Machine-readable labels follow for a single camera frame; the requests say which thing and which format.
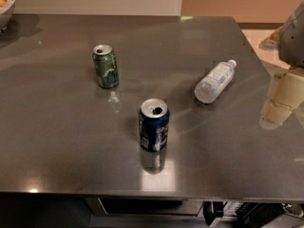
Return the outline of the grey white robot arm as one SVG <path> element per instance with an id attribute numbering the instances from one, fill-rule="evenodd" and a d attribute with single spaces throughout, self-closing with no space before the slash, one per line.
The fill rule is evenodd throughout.
<path id="1" fill-rule="evenodd" d="M 267 130 L 276 129 L 304 103 L 304 3 L 301 3 L 282 26 L 278 58 L 288 70 L 272 74 L 259 123 Z"/>

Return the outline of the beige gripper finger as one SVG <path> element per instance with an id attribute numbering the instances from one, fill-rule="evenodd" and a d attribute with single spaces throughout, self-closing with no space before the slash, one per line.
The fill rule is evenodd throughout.
<path id="1" fill-rule="evenodd" d="M 292 66 L 273 73 L 259 124 L 266 130 L 282 126 L 304 103 L 304 68 Z"/>

